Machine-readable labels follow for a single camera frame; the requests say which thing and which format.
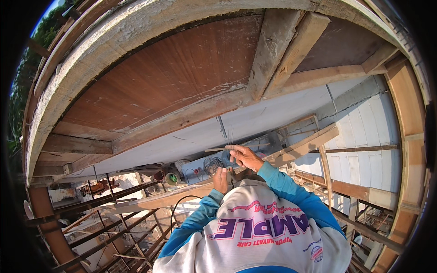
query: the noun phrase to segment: blue long sleeve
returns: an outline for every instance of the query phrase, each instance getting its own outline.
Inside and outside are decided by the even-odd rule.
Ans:
[[[180,228],[175,228],[158,258],[174,255],[194,233],[202,231],[204,226],[214,220],[223,196],[217,190],[212,190],[208,196],[205,196],[200,201],[200,207],[185,219]]]
[[[258,175],[266,180],[269,188],[279,198],[298,205],[308,218],[316,221],[320,228],[331,227],[345,236],[334,215],[314,193],[306,191],[304,187],[296,184],[291,177],[280,172],[278,168],[274,168],[269,162],[264,162]]]

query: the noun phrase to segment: worker's left hand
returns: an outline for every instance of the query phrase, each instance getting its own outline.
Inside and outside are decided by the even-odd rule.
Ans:
[[[219,167],[215,174],[212,176],[212,182],[214,189],[218,190],[222,194],[226,194],[228,191],[228,179],[227,176],[231,175],[232,168],[227,170],[226,168]]]

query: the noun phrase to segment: tree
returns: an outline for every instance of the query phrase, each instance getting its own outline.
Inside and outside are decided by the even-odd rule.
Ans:
[[[42,18],[32,39],[44,48],[48,48],[61,28],[61,24],[56,18],[56,13],[62,14],[73,4],[77,7],[81,2],[82,0],[66,0],[63,5],[51,10],[46,17]],[[23,52],[20,65],[17,68],[17,75],[12,83],[7,134],[10,160],[12,160],[11,157],[21,149],[20,137],[22,135],[24,109],[33,78],[35,77],[36,68],[40,61],[40,55],[32,50],[26,49]]]

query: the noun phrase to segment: plywood board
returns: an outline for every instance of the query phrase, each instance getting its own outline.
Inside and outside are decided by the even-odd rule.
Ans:
[[[196,101],[244,87],[261,15],[225,19],[152,44],[106,73],[63,121],[128,132]]]
[[[60,121],[52,131],[53,134],[70,135],[77,138],[90,138],[103,141],[113,141],[123,133],[100,130],[93,127]]]
[[[296,72],[333,66],[362,64],[385,42],[376,34],[347,20],[329,16],[331,22]]]
[[[394,211],[398,204],[398,197],[397,194],[387,190],[370,188],[369,203]]]
[[[42,152],[39,154],[38,161],[46,161],[46,162],[74,162],[85,155],[83,154],[64,154],[57,152]]]

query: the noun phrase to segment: bucket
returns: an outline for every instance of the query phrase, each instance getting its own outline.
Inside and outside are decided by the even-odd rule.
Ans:
[[[179,175],[175,173],[168,173],[165,176],[165,182],[172,187],[175,186],[178,181],[179,181]]]

